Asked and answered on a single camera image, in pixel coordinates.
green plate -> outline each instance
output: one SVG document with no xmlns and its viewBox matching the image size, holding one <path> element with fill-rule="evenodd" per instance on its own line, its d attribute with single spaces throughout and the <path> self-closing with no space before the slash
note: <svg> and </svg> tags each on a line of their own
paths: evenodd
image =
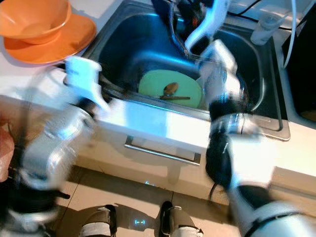
<svg viewBox="0 0 316 237">
<path fill-rule="evenodd" d="M 201 97 L 200 85 L 191 77 L 170 70 L 153 70 L 147 72 L 139 82 L 138 92 L 148 96 L 161 96 L 166 85 L 177 82 L 177 91 L 173 96 L 188 96 L 190 100 L 168 100 L 169 102 L 197 108 Z"/>
</svg>

orange bowl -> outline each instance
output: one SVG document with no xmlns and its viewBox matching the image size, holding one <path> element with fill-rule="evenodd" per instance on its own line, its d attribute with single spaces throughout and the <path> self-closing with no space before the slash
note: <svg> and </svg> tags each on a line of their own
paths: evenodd
<svg viewBox="0 0 316 237">
<path fill-rule="evenodd" d="M 0 35 L 31 44 L 52 41 L 71 16 L 67 0 L 5 0 L 0 3 Z"/>
</svg>

stainless steel sink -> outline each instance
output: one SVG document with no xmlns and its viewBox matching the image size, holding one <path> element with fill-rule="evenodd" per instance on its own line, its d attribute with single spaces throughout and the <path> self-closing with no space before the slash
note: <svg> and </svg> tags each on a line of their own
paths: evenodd
<svg viewBox="0 0 316 237">
<path fill-rule="evenodd" d="M 178 22 L 178 29 L 183 24 Z M 274 43 L 253 45 L 249 29 L 224 25 L 216 34 L 234 55 L 237 75 L 245 81 L 253 103 L 256 122 L 267 136 L 290 138 L 285 104 L 277 69 Z M 102 63 L 104 91 L 119 97 L 128 86 L 128 100 L 161 109 L 209 120 L 209 112 L 141 95 L 138 84 L 143 74 L 155 69 L 181 72 L 199 78 L 198 68 L 185 58 L 170 40 L 167 28 L 152 6 L 136 1 L 123 1 L 103 27 L 84 57 Z"/>
</svg>

kitchen sink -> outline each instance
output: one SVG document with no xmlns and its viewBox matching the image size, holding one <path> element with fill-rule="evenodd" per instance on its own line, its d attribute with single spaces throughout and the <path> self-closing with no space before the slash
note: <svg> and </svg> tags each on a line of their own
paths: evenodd
<svg viewBox="0 0 316 237">
<path fill-rule="evenodd" d="M 177 29 L 183 28 L 181 19 Z M 238 65 L 237 76 L 248 88 L 254 118 L 265 135 L 289 140 L 277 59 L 273 40 L 264 46 L 253 45 L 252 31 L 223 25 L 215 35 L 231 51 Z M 103 91 L 114 97 L 128 88 L 127 100 L 142 103 L 198 119 L 209 120 L 209 111 L 176 105 L 138 93 L 142 76 L 151 70 L 178 71 L 197 80 L 198 68 L 172 43 L 166 26 L 151 5 L 126 0 L 118 7 L 83 57 L 102 65 L 100 84 Z"/>
</svg>

drawer handle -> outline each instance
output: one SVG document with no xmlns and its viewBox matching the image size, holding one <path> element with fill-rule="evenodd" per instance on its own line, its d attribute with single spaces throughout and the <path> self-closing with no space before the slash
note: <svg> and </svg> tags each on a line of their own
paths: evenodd
<svg viewBox="0 0 316 237">
<path fill-rule="evenodd" d="M 153 154 L 153 155 L 160 156 L 160 157 L 165 157 L 165 158 L 169 158 L 169 159 L 175 159 L 177 161 L 180 161 L 180 162 L 183 162 L 183 163 L 186 163 L 186 164 L 199 166 L 199 162 L 201 160 L 201 154 L 194 153 L 194 160 L 190 160 L 190 159 L 186 159 L 186 158 L 183 158 L 183 157 L 174 156 L 174 155 L 170 155 L 170 154 L 167 154 L 167 153 L 164 153 L 164 152 L 158 152 L 158 151 L 155 151 L 155 150 L 152 150 L 152 149 L 148 149 L 148 148 L 144 148 L 144 147 L 133 145 L 132 144 L 133 139 L 134 139 L 134 137 L 127 136 L 127 139 L 126 139 L 126 142 L 125 142 L 124 146 L 126 148 L 137 150 L 137 151 L 140 151 L 140 152 L 146 152 L 146 153 Z"/>
</svg>

